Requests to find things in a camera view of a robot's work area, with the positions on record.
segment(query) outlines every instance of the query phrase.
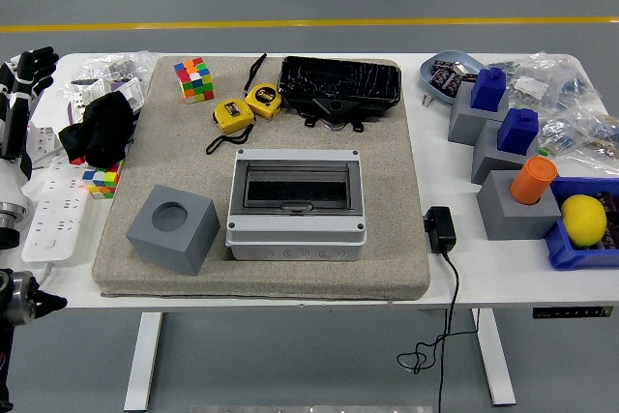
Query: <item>gray block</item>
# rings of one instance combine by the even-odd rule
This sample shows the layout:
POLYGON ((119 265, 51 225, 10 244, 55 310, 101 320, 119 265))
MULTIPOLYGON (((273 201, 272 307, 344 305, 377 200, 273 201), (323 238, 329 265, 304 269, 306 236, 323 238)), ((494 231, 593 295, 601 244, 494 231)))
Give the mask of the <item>gray block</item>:
POLYGON ((483 184, 492 170, 521 169, 528 159, 538 155, 537 138, 527 149, 526 155, 498 150, 496 146, 500 127, 501 122, 487 120, 477 138, 473 149, 473 166, 471 169, 471 183, 473 184, 483 184))
POLYGON ((449 117, 447 140, 458 144, 475 145, 486 120, 503 121, 510 109, 508 93, 503 94, 497 111, 471 108, 471 91, 474 83, 463 81, 457 91, 449 117))
POLYGON ((547 189, 535 205, 522 205, 510 194, 518 170, 490 171, 477 193, 489 241, 542 239, 561 219, 552 191, 547 189))
POLYGON ((143 260, 195 276, 219 230, 211 198, 157 184, 126 236, 143 260))

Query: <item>white table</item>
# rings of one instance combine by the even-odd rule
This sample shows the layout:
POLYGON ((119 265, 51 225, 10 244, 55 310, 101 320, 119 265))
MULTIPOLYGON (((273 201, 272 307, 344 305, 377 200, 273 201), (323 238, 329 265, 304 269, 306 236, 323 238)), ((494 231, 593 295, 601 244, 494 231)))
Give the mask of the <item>white table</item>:
MULTIPOLYGON (((450 107, 435 102, 421 106, 425 90, 419 69, 432 54, 312 54, 341 58, 388 59, 402 71, 409 132, 418 186, 425 212, 432 205, 449 206, 457 233, 457 244, 450 253, 460 274, 459 308, 484 309, 480 343, 486 363, 488 381, 495 404, 514 403, 514 394, 502 355, 498 331, 491 312, 499 307, 576 307, 604 306, 619 303, 619 270, 554 271, 547 259, 545 242, 496 241, 486 239, 475 195, 479 186, 470 183, 473 148, 447 141, 450 107)), ((45 91, 33 121, 37 126, 51 126, 57 133, 68 125, 66 101, 59 90, 74 77, 79 66, 94 54, 63 57, 54 74, 53 86, 45 91)), ((506 54, 475 54, 488 64, 513 58, 506 54)), ((563 176, 598 176, 579 163, 559 161, 563 176)), ((44 174, 38 172, 24 191, 33 200, 41 191, 44 174)), ((93 201, 91 215, 80 230, 78 264, 55 268, 44 290, 69 300, 69 310, 134 309, 145 311, 138 335, 134 371, 126 409, 145 409, 150 374, 155 361, 162 312, 231 307, 295 306, 387 306, 390 302, 326 302, 285 299, 162 299, 141 297, 105 298, 93 282, 90 270, 111 202, 93 201)), ((2 252, 3 266, 26 270, 20 260, 20 248, 2 252)), ((426 295, 414 302, 396 302, 416 309, 446 308, 454 292, 454 277, 442 257, 429 255, 430 286, 426 295)))

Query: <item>table leg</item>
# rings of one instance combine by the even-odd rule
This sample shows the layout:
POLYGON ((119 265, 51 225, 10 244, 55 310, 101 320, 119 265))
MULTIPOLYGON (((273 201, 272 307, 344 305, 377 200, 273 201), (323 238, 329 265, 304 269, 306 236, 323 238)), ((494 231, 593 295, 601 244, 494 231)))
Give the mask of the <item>table leg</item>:
POLYGON ((135 342, 132 373, 125 397, 125 411, 147 409, 162 319, 163 313, 160 312, 142 313, 135 342))
MULTIPOLYGON (((473 309, 473 318, 477 317, 477 311, 473 309)), ((480 309, 480 330, 477 333, 477 339, 482 349, 492 403, 497 406, 516 405, 512 380, 507 370, 505 354, 492 309, 480 309)))

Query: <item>black cloth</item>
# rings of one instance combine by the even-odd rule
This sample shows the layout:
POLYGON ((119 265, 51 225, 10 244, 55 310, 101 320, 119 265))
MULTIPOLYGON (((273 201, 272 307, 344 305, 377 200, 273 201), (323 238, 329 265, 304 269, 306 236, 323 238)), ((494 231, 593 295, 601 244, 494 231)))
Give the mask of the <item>black cloth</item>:
POLYGON ((82 123, 58 134, 69 160, 86 158, 91 166, 108 169, 125 158, 125 146, 133 133, 133 112, 125 96, 111 92, 92 101, 82 123))

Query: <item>tape measure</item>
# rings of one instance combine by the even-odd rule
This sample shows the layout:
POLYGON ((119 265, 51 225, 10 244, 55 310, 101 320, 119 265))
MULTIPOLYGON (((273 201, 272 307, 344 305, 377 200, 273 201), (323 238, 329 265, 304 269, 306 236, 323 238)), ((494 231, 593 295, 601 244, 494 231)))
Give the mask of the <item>tape measure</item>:
POLYGON ((268 82, 253 86, 245 96, 245 102, 254 113, 267 120, 275 118, 281 110, 281 94, 275 84, 268 82))
POLYGON ((247 102, 231 99, 215 107, 213 119, 225 134, 232 134, 253 123, 255 116, 247 102))

